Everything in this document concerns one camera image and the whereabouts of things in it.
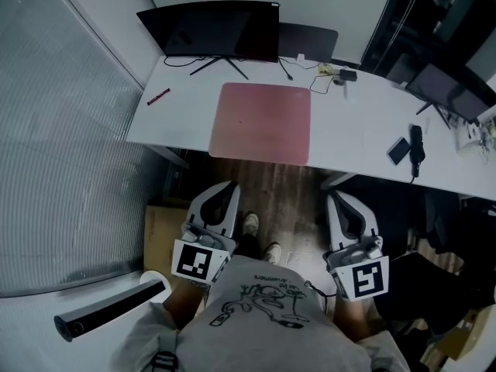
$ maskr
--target smartphone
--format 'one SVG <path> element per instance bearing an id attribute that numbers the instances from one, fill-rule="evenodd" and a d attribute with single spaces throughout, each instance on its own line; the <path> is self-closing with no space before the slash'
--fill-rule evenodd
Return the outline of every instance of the smartphone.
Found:
<path id="1" fill-rule="evenodd" d="M 400 161 L 405 158 L 405 156 L 410 151 L 410 145 L 405 138 L 400 138 L 392 148 L 387 152 L 389 160 L 392 161 L 394 165 L 400 164 Z"/>

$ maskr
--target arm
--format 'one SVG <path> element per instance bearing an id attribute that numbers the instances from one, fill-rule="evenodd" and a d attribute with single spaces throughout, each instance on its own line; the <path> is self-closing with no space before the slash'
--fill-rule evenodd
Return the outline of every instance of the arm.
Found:
<path id="1" fill-rule="evenodd" d="M 183 329 L 194 317 L 206 294 L 204 288 L 180 279 L 177 287 L 163 303 L 178 329 Z"/>
<path id="2" fill-rule="evenodd" d="M 334 311 L 334 323 L 354 342 L 372 336 L 363 301 L 344 301 L 338 295 Z"/>

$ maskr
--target wooden floor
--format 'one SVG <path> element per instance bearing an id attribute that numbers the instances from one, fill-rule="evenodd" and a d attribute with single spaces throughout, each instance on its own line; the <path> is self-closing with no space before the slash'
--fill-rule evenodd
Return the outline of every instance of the wooden floor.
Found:
<path id="1" fill-rule="evenodd" d="M 325 293 L 334 293 L 333 279 L 326 272 L 322 254 L 329 250 L 329 232 L 322 219 L 325 195 L 320 184 L 332 171 L 255 161 L 209 157 L 188 152 L 190 169 L 182 174 L 177 196 L 193 199 L 222 181 L 241 186 L 243 211 L 260 217 L 258 240 L 281 245 L 280 265 L 296 270 Z"/>

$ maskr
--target white desk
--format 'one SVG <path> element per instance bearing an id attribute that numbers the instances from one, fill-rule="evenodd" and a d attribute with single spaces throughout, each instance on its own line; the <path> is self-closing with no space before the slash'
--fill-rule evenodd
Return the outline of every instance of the white desk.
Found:
<path id="1" fill-rule="evenodd" d="M 223 84 L 252 82 L 307 88 L 317 74 L 317 68 L 305 71 L 283 62 L 294 78 L 289 81 L 279 64 L 234 60 L 250 81 L 225 61 L 190 76 L 205 61 L 167 67 L 163 60 L 158 60 L 139 102 L 127 136 L 129 142 L 207 151 Z M 184 64 L 191 58 L 169 58 L 167 62 Z M 306 61 L 303 66 L 314 64 Z M 382 77 L 361 71 L 357 74 L 358 81 L 348 84 L 347 98 L 343 87 L 334 84 L 327 95 L 312 92 L 308 166 L 409 182 L 412 165 L 408 157 L 394 166 L 386 153 L 401 136 L 409 140 L 409 125 L 417 124 L 422 127 L 426 158 L 415 184 L 496 200 L 494 151 L 486 165 L 478 150 L 459 156 L 454 131 L 446 128 L 434 108 L 415 115 L 423 102 Z M 327 82 L 327 77 L 318 78 L 312 89 L 325 91 Z M 170 88 L 168 94 L 146 105 L 166 88 Z"/>

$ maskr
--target chair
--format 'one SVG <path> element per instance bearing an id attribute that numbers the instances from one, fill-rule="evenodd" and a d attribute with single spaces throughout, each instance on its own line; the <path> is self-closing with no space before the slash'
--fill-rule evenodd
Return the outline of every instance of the chair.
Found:
<path id="1" fill-rule="evenodd" d="M 330 63 L 337 40 L 335 30 L 279 23 L 280 57 L 297 58 L 302 53 L 306 60 Z"/>

